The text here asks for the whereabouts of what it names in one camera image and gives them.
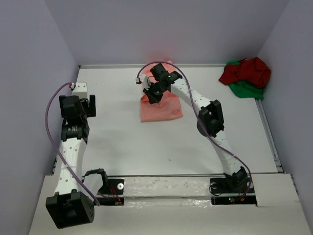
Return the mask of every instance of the gray wall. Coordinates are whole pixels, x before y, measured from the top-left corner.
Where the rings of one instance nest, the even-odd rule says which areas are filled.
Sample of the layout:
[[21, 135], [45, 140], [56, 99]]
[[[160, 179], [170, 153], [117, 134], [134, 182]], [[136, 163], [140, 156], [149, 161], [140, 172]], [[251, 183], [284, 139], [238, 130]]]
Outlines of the gray wall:
[[[45, 108], [78, 67], [43, 0], [1, 1], [0, 32], [0, 234], [25, 235], [55, 157]], [[50, 114], [57, 139], [58, 102]]]
[[287, 0], [45, 0], [78, 64], [255, 56]]
[[313, 232], [313, 1], [291, 0], [259, 56], [272, 69], [263, 106]]

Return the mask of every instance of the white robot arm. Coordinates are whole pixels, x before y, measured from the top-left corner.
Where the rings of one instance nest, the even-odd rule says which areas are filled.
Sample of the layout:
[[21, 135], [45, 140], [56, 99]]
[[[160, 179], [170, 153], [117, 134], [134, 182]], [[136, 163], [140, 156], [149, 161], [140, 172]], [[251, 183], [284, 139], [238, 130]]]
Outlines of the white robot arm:
[[94, 219], [93, 201], [83, 193], [81, 179], [89, 135], [87, 118], [96, 114], [95, 96], [90, 95], [87, 99], [86, 83], [76, 83], [71, 88], [71, 96], [59, 97], [61, 116], [64, 118], [60, 152], [64, 159], [54, 196], [48, 197], [45, 204], [59, 229], [91, 223]]
[[[152, 83], [146, 75], [140, 75], [136, 79], [137, 84], [143, 84], [143, 92], [148, 96], [150, 104], [158, 103], [165, 91], [170, 91], [179, 96], [185, 103], [192, 107], [190, 93], [186, 82], [178, 72], [169, 73], [160, 63], [151, 69], [156, 83]], [[214, 142], [231, 151], [224, 131], [224, 118], [219, 101], [211, 101], [197, 91], [192, 90], [195, 112], [199, 115], [206, 132], [213, 138]], [[207, 137], [201, 125], [197, 123], [199, 132]], [[240, 188], [247, 179], [247, 173], [241, 163], [232, 155], [213, 144], [213, 147], [222, 163], [226, 182], [230, 188]]]

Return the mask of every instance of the fabric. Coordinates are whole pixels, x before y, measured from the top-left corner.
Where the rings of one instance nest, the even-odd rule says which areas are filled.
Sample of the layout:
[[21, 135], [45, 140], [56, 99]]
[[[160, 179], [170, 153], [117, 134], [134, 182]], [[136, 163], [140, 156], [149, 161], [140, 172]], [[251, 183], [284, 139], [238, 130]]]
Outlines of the fabric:
[[[147, 76], [152, 76], [150, 69], [155, 66], [155, 64], [147, 66], [142, 74]], [[175, 71], [175, 68], [168, 65], [163, 64], [168, 72]], [[149, 80], [153, 83], [156, 81], [153, 77], [150, 77]], [[182, 117], [181, 105], [179, 101], [179, 97], [169, 91], [163, 93], [162, 100], [159, 103], [150, 104], [147, 95], [143, 95], [140, 99], [140, 121], [148, 122], [148, 121], [164, 121], [164, 120], [173, 120]]]
[[235, 82], [248, 81], [257, 88], [264, 88], [270, 77], [270, 69], [259, 58], [244, 59], [237, 64], [228, 64], [219, 81], [224, 85]]
[[228, 85], [239, 98], [263, 99], [264, 88], [256, 88], [247, 81], [235, 82]]

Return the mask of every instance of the white table surface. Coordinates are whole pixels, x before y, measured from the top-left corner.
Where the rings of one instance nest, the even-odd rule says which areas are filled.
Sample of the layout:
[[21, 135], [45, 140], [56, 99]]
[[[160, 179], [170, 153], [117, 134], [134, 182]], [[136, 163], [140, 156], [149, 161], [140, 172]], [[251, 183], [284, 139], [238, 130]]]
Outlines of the white table surface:
[[[237, 98], [220, 83], [223, 68], [182, 70], [195, 90], [221, 102], [227, 139], [251, 172], [277, 172], [255, 100]], [[97, 108], [96, 117], [88, 119], [83, 172], [104, 168], [108, 175], [223, 173], [213, 146], [198, 132], [196, 117], [183, 101], [182, 118], [140, 122], [137, 72], [138, 68], [80, 69], [77, 81], [87, 82]]]

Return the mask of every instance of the black mounting bracket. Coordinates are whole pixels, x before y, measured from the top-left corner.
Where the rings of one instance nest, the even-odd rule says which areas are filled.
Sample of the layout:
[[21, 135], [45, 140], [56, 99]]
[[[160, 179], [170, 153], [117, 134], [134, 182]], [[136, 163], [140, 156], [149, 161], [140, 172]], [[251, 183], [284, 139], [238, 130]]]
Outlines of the black mounting bracket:
[[[210, 192], [214, 195], [224, 193], [244, 193], [248, 189], [250, 178], [246, 170], [241, 167], [233, 175], [224, 174], [225, 178], [211, 178]], [[253, 193], [254, 188], [250, 188], [249, 193]]]
[[229, 196], [212, 196], [211, 197], [212, 205], [257, 205], [256, 197], [255, 196], [247, 196], [244, 200], [236, 200], [236, 198], [229, 197]]
[[[224, 117], [222, 112], [221, 103], [216, 99], [210, 101], [206, 107], [201, 107], [199, 111], [199, 118], [205, 125], [206, 131], [210, 136], [216, 137], [216, 134], [224, 130]], [[206, 137], [201, 124], [197, 122], [198, 131]]]
[[82, 177], [82, 182], [85, 181], [85, 177], [93, 174], [99, 174], [102, 178], [102, 186], [98, 190], [98, 193], [104, 194], [104, 195], [111, 195], [111, 198], [104, 198], [104, 197], [97, 197], [98, 201], [100, 202], [101, 206], [120, 206], [124, 204], [124, 198], [119, 197], [120, 201], [116, 202], [114, 197], [116, 196], [112, 192], [112, 188], [114, 189], [114, 192], [116, 192], [117, 195], [123, 195], [124, 193], [124, 187], [119, 188], [119, 184], [123, 184], [125, 180], [120, 178], [108, 178], [106, 172], [104, 169], [95, 169], [95, 170], [89, 170], [86, 172], [86, 174]]

